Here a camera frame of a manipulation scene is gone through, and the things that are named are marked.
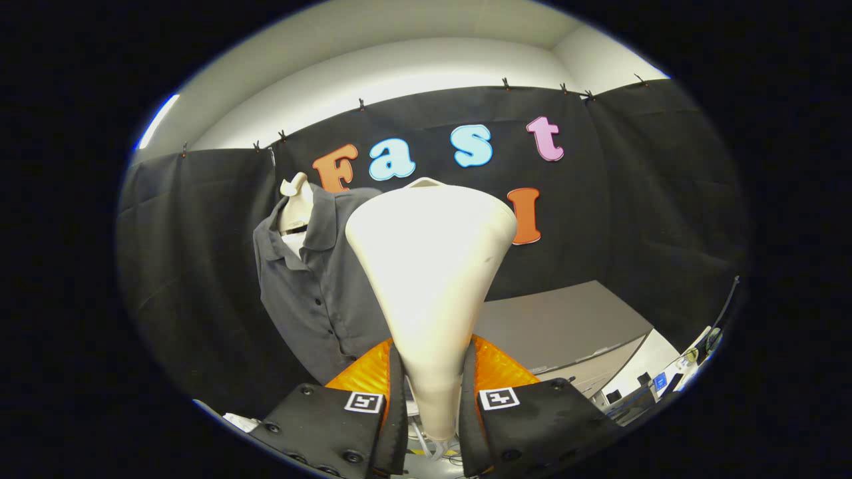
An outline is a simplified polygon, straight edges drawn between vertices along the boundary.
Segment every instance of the light blue letter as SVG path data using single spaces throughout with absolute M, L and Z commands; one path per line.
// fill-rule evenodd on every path
M 450 134 L 450 143 L 458 150 L 456 163 L 463 168 L 482 166 L 491 161 L 491 132 L 482 124 L 459 126 Z
M 370 176 L 379 182 L 389 180 L 393 176 L 405 178 L 417 167 L 408 154 L 408 143 L 400 138 L 389 138 L 376 143 L 370 149 L 370 158 L 373 158 L 370 163 Z

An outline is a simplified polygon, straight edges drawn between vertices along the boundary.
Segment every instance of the orange letter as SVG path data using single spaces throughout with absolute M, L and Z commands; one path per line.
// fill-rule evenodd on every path
M 319 172 L 322 188 L 331 193 L 348 191 L 349 188 L 344 187 L 340 180 L 343 179 L 347 183 L 352 181 L 352 165 L 349 160 L 356 158 L 358 158 L 358 150 L 353 145 L 346 145 L 317 158 L 314 161 L 314 169 Z M 340 160 L 339 167 L 335 165 L 338 160 Z
M 535 188 L 513 189 L 506 195 L 515 206 L 515 218 L 518 220 L 518 232 L 513 245 L 528 245 L 541 240 L 541 232 L 535 228 L 535 199 L 538 190 Z

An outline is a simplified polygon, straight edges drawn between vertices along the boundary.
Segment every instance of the white cone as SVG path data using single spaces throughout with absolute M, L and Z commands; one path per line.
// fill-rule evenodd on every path
M 499 199 L 428 178 L 366 201 L 347 222 L 433 441 L 455 434 L 464 353 L 516 230 Z

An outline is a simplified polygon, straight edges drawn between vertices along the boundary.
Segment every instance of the shirt collar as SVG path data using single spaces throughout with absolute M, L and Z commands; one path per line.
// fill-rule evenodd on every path
M 323 188 L 307 183 L 314 192 L 314 208 L 308 220 L 308 231 L 305 234 L 303 246 L 313 251 L 330 250 L 337 243 L 337 210 L 335 208 L 334 194 Z M 282 257 L 287 261 L 287 267 L 293 268 L 300 263 L 296 255 L 284 244 L 281 233 L 278 231 L 278 216 L 287 205 L 290 197 L 285 196 L 273 208 L 272 213 L 263 221 L 262 254 L 268 261 L 279 260 Z

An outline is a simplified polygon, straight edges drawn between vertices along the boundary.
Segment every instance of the black curtain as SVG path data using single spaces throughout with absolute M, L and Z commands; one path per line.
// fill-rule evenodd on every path
M 603 283 L 684 350 L 716 320 L 734 277 L 748 272 L 751 225 L 734 161 L 671 80 L 614 89 L 585 105 L 611 192 Z
M 527 124 L 539 116 L 559 127 L 554 143 L 564 157 L 545 161 Z M 482 166 L 461 167 L 450 134 L 458 126 L 482 124 L 491 132 L 493 155 Z M 414 172 L 376 181 L 369 173 L 370 149 L 388 138 L 408 143 Z M 536 188 L 541 239 L 512 246 L 494 278 L 486 301 L 523 296 L 604 277 L 612 236 L 607 172 L 600 143 L 583 99 L 560 90 L 472 87 L 430 91 L 368 105 L 299 130 L 272 145 L 278 181 L 296 171 L 321 184 L 313 162 L 352 144 L 353 179 L 347 188 L 381 191 L 402 188 L 421 176 L 473 188 L 502 200 L 517 188 Z
M 268 150 L 133 164 L 118 210 L 118 272 L 157 361 L 219 413 L 263 418 L 314 382 L 260 301 L 251 232 L 275 201 Z
M 559 161 L 542 159 L 526 131 L 539 116 L 559 127 Z M 453 157 L 450 134 L 465 124 L 491 132 L 482 166 Z M 417 167 L 376 181 L 370 148 L 389 138 L 408 143 Z M 260 418 L 296 384 L 314 382 L 260 302 L 251 233 L 282 180 L 302 171 L 321 184 L 314 160 L 347 144 L 359 152 L 348 188 L 389 191 L 429 176 L 509 207 L 511 190 L 539 190 L 542 238 L 509 249 L 487 301 L 599 280 L 683 350 L 716 319 L 734 276 L 747 274 L 750 229 L 734 162 L 674 82 L 594 99 L 495 87 L 409 95 L 327 118 L 259 153 L 189 152 L 130 167 L 119 273 L 142 336 L 193 398 Z

